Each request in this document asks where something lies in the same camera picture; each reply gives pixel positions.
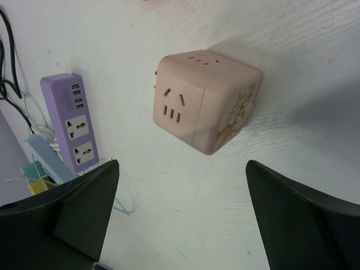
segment white table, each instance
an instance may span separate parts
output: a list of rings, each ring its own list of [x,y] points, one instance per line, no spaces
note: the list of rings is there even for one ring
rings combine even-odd
[[[268,269],[245,178],[250,159],[360,203],[360,1],[1,2],[22,90],[46,110],[40,78],[80,74],[100,154],[122,165],[118,196],[136,208],[111,216],[102,262],[114,269]],[[208,48],[263,74],[249,125],[213,156],[152,122],[161,58]],[[23,144],[22,118],[0,108]]]

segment electrical outlet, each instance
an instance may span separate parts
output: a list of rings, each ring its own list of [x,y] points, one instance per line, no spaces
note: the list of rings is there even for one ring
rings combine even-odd
[[[165,56],[156,72],[154,122],[212,155],[242,130],[260,82],[257,70],[208,51]]]
[[[40,85],[64,164],[76,173],[97,164],[99,156],[81,77],[53,75],[42,78]]]
[[[76,159],[76,162],[78,163],[78,165],[86,163],[86,162],[92,160],[93,158],[95,158],[92,143],[87,142],[87,143],[75,148],[74,156],[75,156],[75,159]]]
[[[89,133],[89,127],[85,115],[67,120],[66,128],[70,140],[77,139]]]

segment black cable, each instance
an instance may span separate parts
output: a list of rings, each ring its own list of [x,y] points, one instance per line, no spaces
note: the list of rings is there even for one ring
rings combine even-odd
[[[13,81],[14,81],[12,83],[11,81],[6,80],[6,79],[4,79],[2,77],[2,69],[3,69],[3,66],[4,66],[4,60],[5,60],[5,49],[4,49],[4,44],[2,43],[2,40],[0,39],[0,95],[2,96],[2,97],[0,97],[0,100],[5,100],[12,107],[14,107],[20,113],[20,115],[24,118],[24,120],[28,124],[32,134],[34,134],[34,131],[32,130],[32,124],[31,124],[29,118],[25,115],[23,110],[19,106],[17,106],[17,104],[13,103],[7,96],[7,89],[6,89],[5,84],[8,84],[13,89],[13,91],[17,94],[17,96],[19,98],[23,97],[21,95],[19,83],[17,81],[16,66],[15,66],[15,42],[14,42],[14,36],[12,34],[10,22],[7,19],[7,16],[6,16],[5,12],[2,11],[1,9],[0,9],[0,16],[2,17],[2,19],[3,19],[4,23],[5,23],[7,34],[8,34],[8,37],[9,37],[11,73],[12,73],[12,78],[13,78]]]

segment scratch on table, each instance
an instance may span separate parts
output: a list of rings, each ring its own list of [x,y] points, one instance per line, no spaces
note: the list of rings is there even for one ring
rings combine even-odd
[[[187,260],[187,257],[184,255],[184,253],[182,253],[180,250],[178,249],[175,249],[177,252],[179,252],[186,260]]]

